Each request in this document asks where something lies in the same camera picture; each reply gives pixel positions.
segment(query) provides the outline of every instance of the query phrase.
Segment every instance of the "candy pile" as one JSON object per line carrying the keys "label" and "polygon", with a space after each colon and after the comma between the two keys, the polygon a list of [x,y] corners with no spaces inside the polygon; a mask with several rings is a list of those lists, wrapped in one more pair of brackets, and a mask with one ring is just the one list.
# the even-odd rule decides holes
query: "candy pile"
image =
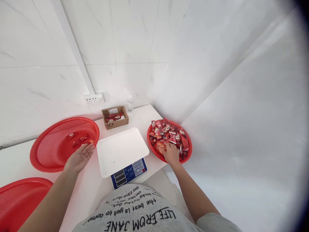
{"label": "candy pile", "polygon": [[[77,133],[77,132],[74,132],[74,133],[71,133],[71,134],[69,134],[68,136],[66,136],[66,138],[67,138],[67,140],[71,140],[72,138],[74,138],[74,137],[77,136],[77,135],[78,135],[78,133]],[[73,147],[81,146],[82,143],[83,143],[84,141],[86,141],[87,139],[89,139],[89,138],[90,138],[90,135],[89,135],[89,134],[83,135],[82,137],[78,138],[77,140],[75,140],[75,141],[73,142]],[[94,143],[94,140],[90,139],[89,142],[87,142],[87,143],[88,143],[88,144]]]}
{"label": "candy pile", "polygon": [[163,151],[166,150],[163,143],[166,142],[174,144],[180,150],[179,159],[184,160],[188,157],[189,144],[183,128],[173,126],[166,118],[151,123],[150,142],[162,157]]}
{"label": "candy pile", "polygon": [[126,117],[123,115],[123,112],[117,113],[117,114],[110,114],[108,116],[105,116],[106,122],[114,122],[120,119],[125,119]]}

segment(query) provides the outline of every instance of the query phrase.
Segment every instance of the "label on box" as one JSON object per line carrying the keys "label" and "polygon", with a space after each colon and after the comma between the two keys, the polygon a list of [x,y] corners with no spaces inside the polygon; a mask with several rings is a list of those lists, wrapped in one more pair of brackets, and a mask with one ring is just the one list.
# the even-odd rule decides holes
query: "label on box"
{"label": "label on box", "polygon": [[110,110],[108,110],[108,111],[109,111],[109,114],[115,114],[115,113],[118,113],[117,108],[110,109]]}

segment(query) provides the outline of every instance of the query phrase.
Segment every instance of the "person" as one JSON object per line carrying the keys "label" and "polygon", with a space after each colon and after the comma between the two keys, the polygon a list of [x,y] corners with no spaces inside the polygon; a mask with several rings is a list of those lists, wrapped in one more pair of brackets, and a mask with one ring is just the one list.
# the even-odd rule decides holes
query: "person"
{"label": "person", "polygon": [[[179,162],[177,147],[170,143],[165,145],[164,157],[179,181],[194,224],[152,187],[126,184],[106,196],[97,210],[76,225],[73,231],[241,231],[220,215],[186,172]],[[19,232],[59,231],[77,176],[88,163],[93,150],[93,144],[83,144],[70,156],[61,175]]]}

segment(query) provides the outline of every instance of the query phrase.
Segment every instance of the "plastic water bottle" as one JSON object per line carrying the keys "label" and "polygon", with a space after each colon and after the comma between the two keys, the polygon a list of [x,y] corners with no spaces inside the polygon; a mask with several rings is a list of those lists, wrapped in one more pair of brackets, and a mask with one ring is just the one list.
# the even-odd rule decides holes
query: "plastic water bottle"
{"label": "plastic water bottle", "polygon": [[128,115],[132,115],[132,111],[133,111],[133,96],[129,95],[129,99],[126,102],[126,112]]}

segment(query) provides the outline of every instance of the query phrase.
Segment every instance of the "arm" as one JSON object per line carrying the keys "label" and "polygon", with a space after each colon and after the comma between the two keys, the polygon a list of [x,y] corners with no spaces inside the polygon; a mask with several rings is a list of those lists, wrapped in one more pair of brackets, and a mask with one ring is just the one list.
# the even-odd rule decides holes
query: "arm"
{"label": "arm", "polygon": [[61,175],[19,229],[19,232],[59,231],[78,174],[88,163],[93,150],[93,144],[83,144],[70,156]]}
{"label": "arm", "polygon": [[165,143],[165,145],[165,160],[171,166],[178,179],[184,201],[186,202],[194,222],[196,223],[200,217],[207,213],[212,212],[220,215],[216,207],[179,162],[179,150],[177,147],[170,143]]}

